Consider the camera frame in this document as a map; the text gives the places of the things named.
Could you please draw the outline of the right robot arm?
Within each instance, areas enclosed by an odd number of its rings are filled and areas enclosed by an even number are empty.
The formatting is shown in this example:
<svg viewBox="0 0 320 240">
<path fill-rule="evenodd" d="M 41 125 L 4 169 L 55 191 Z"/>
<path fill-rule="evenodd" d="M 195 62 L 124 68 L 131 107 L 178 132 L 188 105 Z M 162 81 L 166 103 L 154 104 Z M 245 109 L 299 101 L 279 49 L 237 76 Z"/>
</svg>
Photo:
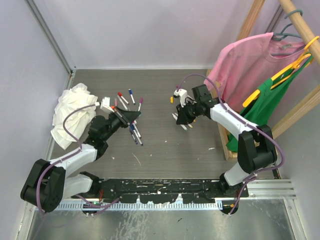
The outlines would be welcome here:
<svg viewBox="0 0 320 240">
<path fill-rule="evenodd" d="M 206 116 L 225 129 L 237 140 L 237 163 L 219 177 L 218 189 L 225 197 L 231 197 L 237 187 L 260 169 L 277 160 L 277 153 L 271 129 L 257 125 L 240 116 L 219 98 L 213 98 L 206 85 L 192 88 L 193 97 L 187 90 L 179 88 L 173 98 L 179 100 L 176 106 L 177 125 L 191 124 L 196 117 Z"/>
</svg>

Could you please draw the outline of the teal ended white marker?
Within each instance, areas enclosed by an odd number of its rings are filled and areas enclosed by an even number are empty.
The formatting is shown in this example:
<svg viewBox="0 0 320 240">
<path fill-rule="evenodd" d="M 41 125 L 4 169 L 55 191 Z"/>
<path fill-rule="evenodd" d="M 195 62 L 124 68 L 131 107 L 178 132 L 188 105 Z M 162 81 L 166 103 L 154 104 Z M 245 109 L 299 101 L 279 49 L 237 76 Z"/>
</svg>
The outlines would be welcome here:
<svg viewBox="0 0 320 240">
<path fill-rule="evenodd" d="M 187 127 L 185 125 L 180 125 L 185 131 L 187 131 Z"/>
</svg>

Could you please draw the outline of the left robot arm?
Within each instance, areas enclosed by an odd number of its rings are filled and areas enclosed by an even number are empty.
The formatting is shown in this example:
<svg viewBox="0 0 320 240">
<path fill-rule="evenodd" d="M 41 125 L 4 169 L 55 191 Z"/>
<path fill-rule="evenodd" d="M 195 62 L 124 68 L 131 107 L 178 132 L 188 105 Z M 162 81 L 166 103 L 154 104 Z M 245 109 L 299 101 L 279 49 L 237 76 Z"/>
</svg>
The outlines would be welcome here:
<svg viewBox="0 0 320 240">
<path fill-rule="evenodd" d="M 100 179 L 88 172 L 71 176 L 81 167 L 103 156 L 108 148 L 108 139 L 119 129 L 127 128 L 141 115 L 140 111 L 114 107 L 105 118 L 95 116 L 89 126 L 88 136 L 75 150 L 52 160 L 37 160 L 20 192 L 20 198 L 39 210 L 50 213 L 60 202 L 84 193 L 95 198 L 101 190 Z"/>
</svg>

